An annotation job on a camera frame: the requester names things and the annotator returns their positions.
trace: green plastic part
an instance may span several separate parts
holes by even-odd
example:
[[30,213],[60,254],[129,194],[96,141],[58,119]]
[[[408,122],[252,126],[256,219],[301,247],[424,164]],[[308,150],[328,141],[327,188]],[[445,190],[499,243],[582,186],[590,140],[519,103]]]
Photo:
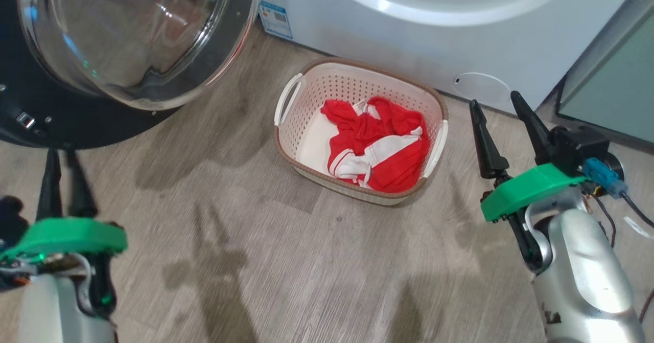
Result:
[[486,221],[492,222],[586,180],[584,176],[568,177],[551,163],[543,164],[499,185],[481,203],[481,211]]
[[45,259],[53,253],[110,253],[127,249],[124,229],[89,218],[48,218],[32,225],[20,243],[0,254],[3,260],[17,257]]

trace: qr code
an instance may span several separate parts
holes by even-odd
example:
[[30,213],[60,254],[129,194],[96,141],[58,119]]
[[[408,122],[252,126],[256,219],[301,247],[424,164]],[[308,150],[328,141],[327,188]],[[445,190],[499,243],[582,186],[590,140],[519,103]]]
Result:
[[286,22],[286,17],[285,15],[282,15],[279,12],[275,12],[275,19],[280,22]]

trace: round glass door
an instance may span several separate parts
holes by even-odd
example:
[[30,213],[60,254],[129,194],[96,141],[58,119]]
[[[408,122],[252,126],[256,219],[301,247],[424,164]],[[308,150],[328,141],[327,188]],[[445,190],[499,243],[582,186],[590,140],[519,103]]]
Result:
[[202,94],[238,54],[255,0],[18,0],[42,66],[88,96],[165,110]]

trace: garment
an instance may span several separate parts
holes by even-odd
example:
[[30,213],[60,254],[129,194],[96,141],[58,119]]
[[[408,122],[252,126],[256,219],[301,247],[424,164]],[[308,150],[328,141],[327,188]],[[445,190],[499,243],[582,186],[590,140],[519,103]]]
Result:
[[381,97],[371,98],[360,111],[346,101],[327,100],[320,112],[339,131],[330,140],[331,175],[389,193],[418,182],[430,145],[420,112]]

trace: brown basket rim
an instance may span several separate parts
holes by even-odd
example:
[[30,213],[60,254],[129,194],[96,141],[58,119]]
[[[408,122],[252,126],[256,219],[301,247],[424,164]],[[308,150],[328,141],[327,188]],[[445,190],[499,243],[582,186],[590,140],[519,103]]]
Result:
[[[428,94],[433,96],[434,99],[436,99],[436,101],[438,102],[438,105],[441,107],[441,111],[443,112],[443,120],[448,120],[448,117],[449,117],[448,116],[448,106],[446,106],[446,104],[443,101],[442,96],[440,96],[440,94],[435,89],[433,89],[432,87],[428,87],[428,86],[426,86],[424,84],[421,84],[420,82],[416,82],[415,80],[411,80],[410,78],[403,77],[403,76],[397,75],[397,74],[392,73],[392,72],[388,72],[386,70],[383,70],[381,68],[377,68],[375,66],[367,65],[366,63],[361,63],[361,62],[358,62],[358,61],[350,61],[350,60],[344,59],[344,58],[326,57],[326,58],[321,58],[321,59],[318,59],[316,61],[313,61],[313,62],[309,63],[304,68],[302,68],[302,70],[300,72],[302,73],[302,75],[306,75],[307,72],[309,72],[311,69],[315,68],[316,66],[324,65],[324,64],[327,64],[327,63],[340,63],[340,64],[343,64],[343,65],[350,65],[350,66],[355,66],[355,67],[362,68],[362,69],[367,69],[369,71],[373,71],[373,72],[376,72],[376,73],[381,73],[382,75],[386,75],[388,77],[393,77],[393,78],[396,78],[396,79],[398,79],[400,81],[406,82],[407,84],[411,84],[413,86],[419,87],[420,89],[425,90]],[[321,178],[323,180],[326,180],[327,182],[331,182],[331,183],[333,183],[333,184],[335,184],[337,186],[345,187],[346,189],[353,190],[353,191],[356,191],[356,192],[361,192],[363,194],[368,194],[368,195],[371,195],[371,196],[376,196],[376,197],[386,198],[386,199],[406,198],[408,196],[411,196],[411,194],[413,194],[414,192],[418,191],[425,184],[425,182],[427,182],[427,178],[421,177],[418,180],[418,182],[416,182],[416,184],[413,185],[413,187],[411,187],[410,189],[408,189],[406,191],[402,191],[402,192],[393,193],[393,194],[387,193],[387,192],[381,192],[381,191],[377,191],[377,190],[372,190],[372,189],[365,189],[363,187],[356,186],[356,185],[344,182],[343,180],[340,180],[338,178],[334,178],[334,177],[324,175],[324,174],[322,174],[322,173],[320,173],[320,172],[318,172],[316,170],[313,170],[313,169],[309,168],[308,166],[305,166],[304,164],[296,161],[292,157],[288,156],[288,154],[285,153],[284,149],[282,149],[282,147],[281,147],[281,142],[279,140],[279,127],[275,127],[275,146],[276,146],[277,151],[279,152],[279,154],[284,158],[284,160],[287,161],[292,166],[298,167],[303,171],[311,173],[311,175],[315,175],[316,177],[319,177],[319,178]]]

